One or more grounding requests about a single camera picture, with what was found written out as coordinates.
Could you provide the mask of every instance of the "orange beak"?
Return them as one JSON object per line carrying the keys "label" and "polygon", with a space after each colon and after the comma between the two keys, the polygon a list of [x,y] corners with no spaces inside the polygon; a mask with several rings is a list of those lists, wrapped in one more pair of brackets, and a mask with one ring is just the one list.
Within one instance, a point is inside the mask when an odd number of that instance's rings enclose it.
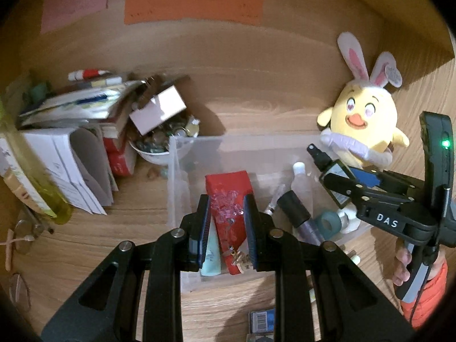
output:
{"label": "orange beak", "polygon": [[356,130],[363,130],[368,126],[367,122],[361,118],[361,115],[359,113],[352,114],[351,116],[346,116],[345,122],[352,129]]}

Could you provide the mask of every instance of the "green led light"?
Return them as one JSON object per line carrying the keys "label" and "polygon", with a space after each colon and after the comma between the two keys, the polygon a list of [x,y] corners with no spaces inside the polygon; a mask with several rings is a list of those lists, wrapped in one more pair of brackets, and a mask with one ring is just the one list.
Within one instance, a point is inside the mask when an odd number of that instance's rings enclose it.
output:
{"label": "green led light", "polygon": [[442,141],[442,146],[443,146],[445,149],[448,149],[448,148],[451,146],[450,140],[448,140],[448,139],[443,140],[443,141]]}

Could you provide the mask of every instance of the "person's arm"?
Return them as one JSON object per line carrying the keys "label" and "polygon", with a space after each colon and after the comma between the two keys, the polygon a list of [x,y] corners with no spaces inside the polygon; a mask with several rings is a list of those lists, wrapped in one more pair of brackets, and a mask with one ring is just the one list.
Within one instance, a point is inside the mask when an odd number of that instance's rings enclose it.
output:
{"label": "person's arm", "polygon": [[[407,270],[407,265],[412,261],[411,253],[405,248],[404,242],[400,239],[396,242],[396,257],[394,259],[394,274],[393,283],[397,286],[409,280],[410,273]],[[412,319],[412,327],[415,329],[421,327],[427,318],[432,314],[434,309],[445,293],[446,275],[448,273],[448,265],[445,259],[445,250],[439,251],[439,256],[432,266],[429,273],[428,282],[425,285],[423,294],[421,295],[416,311]],[[405,303],[401,301],[402,311],[407,320],[410,319],[412,309],[415,302]]]}

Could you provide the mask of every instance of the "toy eye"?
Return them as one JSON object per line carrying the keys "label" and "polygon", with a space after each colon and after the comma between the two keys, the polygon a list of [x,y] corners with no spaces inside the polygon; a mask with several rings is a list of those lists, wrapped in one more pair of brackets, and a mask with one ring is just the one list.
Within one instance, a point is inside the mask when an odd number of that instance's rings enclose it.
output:
{"label": "toy eye", "polygon": [[372,103],[366,104],[366,107],[364,108],[364,115],[367,118],[370,118],[373,116],[375,113],[375,106]]}
{"label": "toy eye", "polygon": [[355,108],[355,99],[352,97],[347,100],[347,110],[352,111]]}

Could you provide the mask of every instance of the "bunny ear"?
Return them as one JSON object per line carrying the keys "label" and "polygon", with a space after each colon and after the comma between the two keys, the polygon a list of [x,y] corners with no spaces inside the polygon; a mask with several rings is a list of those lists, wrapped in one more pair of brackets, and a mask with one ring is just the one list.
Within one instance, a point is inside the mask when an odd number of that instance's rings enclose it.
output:
{"label": "bunny ear", "polygon": [[388,78],[386,78],[385,74],[385,67],[388,64],[395,68],[396,59],[394,59],[393,54],[388,51],[384,51],[378,56],[378,59],[372,69],[369,81],[374,85],[385,87],[388,83]]}
{"label": "bunny ear", "polygon": [[368,81],[369,75],[364,62],[363,51],[359,41],[353,36],[353,33],[343,32],[337,38],[339,50],[345,59],[348,68],[352,71],[357,80]]}

